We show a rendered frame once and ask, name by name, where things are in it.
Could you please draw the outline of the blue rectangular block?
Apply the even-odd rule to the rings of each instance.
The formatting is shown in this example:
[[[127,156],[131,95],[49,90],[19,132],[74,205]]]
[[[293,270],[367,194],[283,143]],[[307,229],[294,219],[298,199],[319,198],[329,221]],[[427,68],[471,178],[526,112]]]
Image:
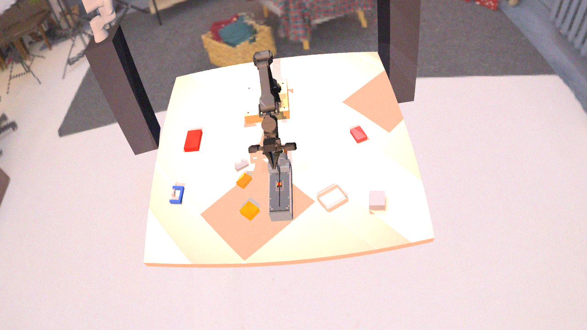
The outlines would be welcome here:
[[[175,196],[175,190],[176,191],[180,191],[180,195],[179,195],[179,200],[169,200],[170,204],[182,204],[182,198],[183,198],[183,194],[184,194],[184,186],[177,186],[177,184],[175,183],[174,186],[172,186],[173,189],[173,193],[172,196]]]

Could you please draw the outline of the red rectangular block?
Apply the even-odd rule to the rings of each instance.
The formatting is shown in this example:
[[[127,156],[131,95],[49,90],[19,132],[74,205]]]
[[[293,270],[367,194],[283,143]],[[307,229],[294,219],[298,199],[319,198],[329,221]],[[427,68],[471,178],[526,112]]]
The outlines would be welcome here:
[[[184,145],[185,152],[199,152],[202,137],[203,131],[201,129],[188,130]]]
[[[352,135],[352,137],[354,137],[354,140],[357,143],[360,143],[367,139],[364,130],[360,126],[355,127],[354,129],[350,129],[350,134]]]

